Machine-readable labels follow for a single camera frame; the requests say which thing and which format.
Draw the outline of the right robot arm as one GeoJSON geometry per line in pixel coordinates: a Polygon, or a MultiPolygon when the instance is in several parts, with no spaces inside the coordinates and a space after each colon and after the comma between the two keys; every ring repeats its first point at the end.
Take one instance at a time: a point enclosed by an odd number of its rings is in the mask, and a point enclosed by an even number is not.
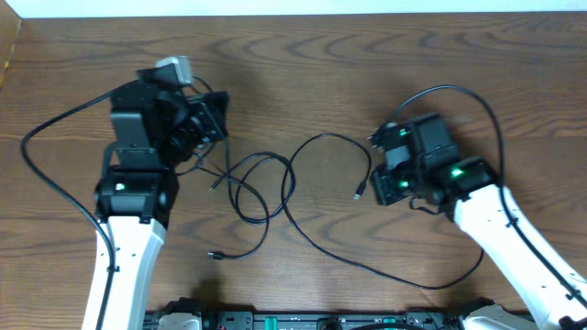
{"type": "Polygon", "coordinates": [[[463,159],[438,114],[386,123],[369,138],[384,156],[371,174],[378,204],[424,199],[470,236],[507,278],[530,313],[474,302],[448,329],[583,329],[586,280],[526,218],[482,158],[463,159]]]}

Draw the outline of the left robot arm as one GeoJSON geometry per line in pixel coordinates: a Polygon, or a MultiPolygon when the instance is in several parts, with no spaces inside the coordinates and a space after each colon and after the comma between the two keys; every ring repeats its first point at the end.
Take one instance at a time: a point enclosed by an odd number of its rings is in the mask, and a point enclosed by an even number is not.
{"type": "Polygon", "coordinates": [[[101,233],[85,329],[139,329],[179,191],[176,168],[227,137],[226,92],[192,96],[165,82],[130,82],[111,97],[119,162],[94,191],[101,233]]]}

